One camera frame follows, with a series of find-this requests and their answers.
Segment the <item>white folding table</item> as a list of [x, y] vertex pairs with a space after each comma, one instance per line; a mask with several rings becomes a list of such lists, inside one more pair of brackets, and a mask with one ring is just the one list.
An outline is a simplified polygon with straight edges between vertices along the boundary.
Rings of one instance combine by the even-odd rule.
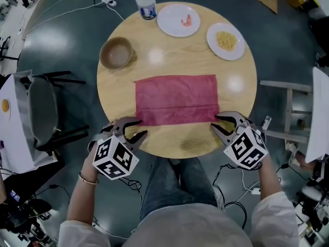
[[[265, 135], [307, 144], [305, 155], [307, 163], [323, 160], [325, 155], [329, 155], [329, 76], [319, 68], [313, 67], [313, 86], [266, 80], [261, 80], [259, 84], [285, 89], [287, 92], [284, 132], [265, 130]], [[303, 111], [293, 110], [294, 91], [313, 95], [313, 110], [310, 112], [312, 123], [308, 137], [289, 133], [291, 115], [304, 113]]]

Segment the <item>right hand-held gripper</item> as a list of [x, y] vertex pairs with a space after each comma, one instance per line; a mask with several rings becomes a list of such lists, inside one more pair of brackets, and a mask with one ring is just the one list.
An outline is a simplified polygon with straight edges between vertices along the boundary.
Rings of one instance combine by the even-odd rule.
[[220, 125], [211, 124], [211, 129], [226, 146], [224, 153], [238, 166], [254, 169], [267, 155], [261, 132], [254, 130], [248, 120], [237, 111], [224, 111], [215, 115], [219, 120], [234, 124], [236, 132], [228, 132]]

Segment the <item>clear plastic water bottle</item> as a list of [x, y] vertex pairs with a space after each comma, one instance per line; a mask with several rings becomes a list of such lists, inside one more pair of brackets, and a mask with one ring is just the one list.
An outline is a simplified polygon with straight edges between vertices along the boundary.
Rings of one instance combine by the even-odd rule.
[[153, 20], [157, 17], [155, 0], [135, 0], [139, 13], [144, 20]]

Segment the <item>yellow noodles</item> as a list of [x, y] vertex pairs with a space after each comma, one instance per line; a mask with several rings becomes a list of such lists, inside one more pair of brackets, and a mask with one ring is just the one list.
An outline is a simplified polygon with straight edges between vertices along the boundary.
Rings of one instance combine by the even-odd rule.
[[217, 32], [216, 41], [218, 47], [226, 51], [233, 51], [237, 44], [237, 38], [227, 31]]

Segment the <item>red cloth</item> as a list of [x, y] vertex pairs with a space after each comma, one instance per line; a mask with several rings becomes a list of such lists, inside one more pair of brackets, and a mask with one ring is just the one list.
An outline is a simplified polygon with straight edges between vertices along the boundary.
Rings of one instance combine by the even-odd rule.
[[213, 122], [220, 107], [216, 75], [157, 76], [135, 82], [136, 117], [144, 126]]

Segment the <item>table with white tablecloth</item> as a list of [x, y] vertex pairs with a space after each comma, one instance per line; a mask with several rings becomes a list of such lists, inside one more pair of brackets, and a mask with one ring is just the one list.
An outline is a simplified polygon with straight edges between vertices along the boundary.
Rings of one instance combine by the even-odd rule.
[[[47, 152], [34, 147], [34, 138], [28, 116], [27, 90], [20, 82], [24, 75], [31, 75], [27, 70], [11, 74], [0, 89], [0, 148], [3, 167], [14, 173], [25, 173], [39, 167], [55, 163], [58, 160]], [[9, 99], [10, 120], [1, 115], [1, 101]]]

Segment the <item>round wooden table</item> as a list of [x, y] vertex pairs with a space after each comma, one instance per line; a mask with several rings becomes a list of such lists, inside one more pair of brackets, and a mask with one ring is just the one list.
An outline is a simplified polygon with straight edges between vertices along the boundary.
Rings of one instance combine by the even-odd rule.
[[[134, 50], [132, 60], [121, 69], [97, 68], [97, 90], [109, 120], [134, 116], [135, 82], [166, 75], [216, 75], [221, 111], [238, 111], [249, 116], [257, 93], [257, 70], [249, 47], [235, 61], [223, 60], [209, 48], [206, 33], [226, 19], [215, 11], [192, 4], [200, 17], [198, 31], [186, 38], [162, 32], [155, 20], [144, 20], [138, 12], [128, 16], [112, 37], [128, 39]], [[148, 127], [140, 149], [167, 158], [191, 158], [208, 154], [221, 146], [209, 123]]]

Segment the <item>grey chair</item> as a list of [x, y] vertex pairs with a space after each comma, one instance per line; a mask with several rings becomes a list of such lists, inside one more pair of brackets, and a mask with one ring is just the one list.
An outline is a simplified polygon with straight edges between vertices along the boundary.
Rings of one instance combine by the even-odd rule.
[[28, 116], [34, 147], [42, 152], [51, 152], [88, 136], [89, 125], [62, 132], [59, 126], [59, 111], [54, 88], [64, 83], [85, 84], [85, 81], [65, 79], [71, 71], [51, 72], [40, 75], [24, 75], [20, 82], [27, 90]]

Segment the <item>person's right forearm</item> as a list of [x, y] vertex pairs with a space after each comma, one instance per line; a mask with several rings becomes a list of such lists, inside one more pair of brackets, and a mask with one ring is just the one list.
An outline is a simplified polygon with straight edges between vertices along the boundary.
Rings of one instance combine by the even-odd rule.
[[261, 200], [282, 190], [269, 154], [262, 159], [262, 166], [259, 169], [259, 179]]

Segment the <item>person's blue jeans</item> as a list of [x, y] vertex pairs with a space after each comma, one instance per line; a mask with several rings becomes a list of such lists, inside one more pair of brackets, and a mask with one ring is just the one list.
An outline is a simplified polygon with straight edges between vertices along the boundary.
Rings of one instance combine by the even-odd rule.
[[194, 203], [217, 207], [215, 192], [200, 160], [196, 157], [176, 161], [154, 159], [140, 220], [164, 207]]

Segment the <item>white round plate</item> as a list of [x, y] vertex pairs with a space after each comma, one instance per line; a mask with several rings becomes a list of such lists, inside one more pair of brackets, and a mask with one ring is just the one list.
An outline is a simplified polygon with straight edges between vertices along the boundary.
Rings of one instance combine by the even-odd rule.
[[[184, 27], [181, 19], [186, 20], [190, 14], [192, 25]], [[157, 16], [158, 27], [164, 33], [173, 37], [188, 37], [196, 33], [200, 27], [200, 17], [198, 13], [185, 4], [169, 4], [162, 8]]]
[[[218, 47], [216, 41], [216, 33], [219, 31], [227, 31], [237, 38], [237, 44], [233, 51], [226, 51]], [[220, 58], [224, 60], [237, 60], [245, 51], [245, 40], [241, 33], [233, 26], [227, 23], [215, 23], [211, 25], [207, 31], [207, 43], [210, 49]]]

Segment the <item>brown bowl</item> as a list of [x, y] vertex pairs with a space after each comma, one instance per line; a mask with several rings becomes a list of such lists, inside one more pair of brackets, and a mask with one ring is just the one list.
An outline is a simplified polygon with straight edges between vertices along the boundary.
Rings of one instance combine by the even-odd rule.
[[114, 37], [106, 41], [100, 49], [99, 61], [107, 69], [126, 66], [133, 55], [130, 41], [124, 37]]

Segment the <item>small white plate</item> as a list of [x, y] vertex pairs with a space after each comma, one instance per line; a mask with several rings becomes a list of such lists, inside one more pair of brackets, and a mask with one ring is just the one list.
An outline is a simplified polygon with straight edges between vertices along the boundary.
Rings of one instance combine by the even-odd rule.
[[1, 102], [1, 115], [2, 115], [2, 118], [3, 118], [4, 120], [10, 120], [11, 110], [8, 111], [8, 112], [6, 112], [6, 113], [4, 113], [4, 112], [2, 111], [2, 102]]

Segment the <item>person's left forearm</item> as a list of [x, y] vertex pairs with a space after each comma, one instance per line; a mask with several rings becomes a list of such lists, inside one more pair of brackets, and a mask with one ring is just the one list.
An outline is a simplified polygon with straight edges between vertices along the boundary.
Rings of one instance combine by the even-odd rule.
[[95, 210], [95, 190], [98, 172], [92, 166], [92, 161], [86, 159], [80, 178], [75, 185], [67, 212], [67, 220], [80, 221], [92, 225]]

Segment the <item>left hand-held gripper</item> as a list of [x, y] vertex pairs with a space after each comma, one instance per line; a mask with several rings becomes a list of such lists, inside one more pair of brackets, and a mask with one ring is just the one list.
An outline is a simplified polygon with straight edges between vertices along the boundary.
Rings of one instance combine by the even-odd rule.
[[92, 165], [110, 180], [126, 177], [132, 173], [139, 159], [135, 152], [148, 135], [148, 131], [138, 132], [132, 138], [126, 138], [125, 129], [142, 123], [136, 117], [123, 117], [111, 122], [99, 134], [92, 137], [88, 151], [96, 147]]

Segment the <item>person's white shirt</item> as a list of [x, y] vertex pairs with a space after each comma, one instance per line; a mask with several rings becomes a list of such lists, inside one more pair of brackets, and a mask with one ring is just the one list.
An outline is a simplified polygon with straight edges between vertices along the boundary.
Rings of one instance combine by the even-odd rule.
[[122, 247], [299, 247], [295, 210], [282, 191], [256, 206], [251, 225], [247, 235], [208, 204], [164, 207], [148, 214]]

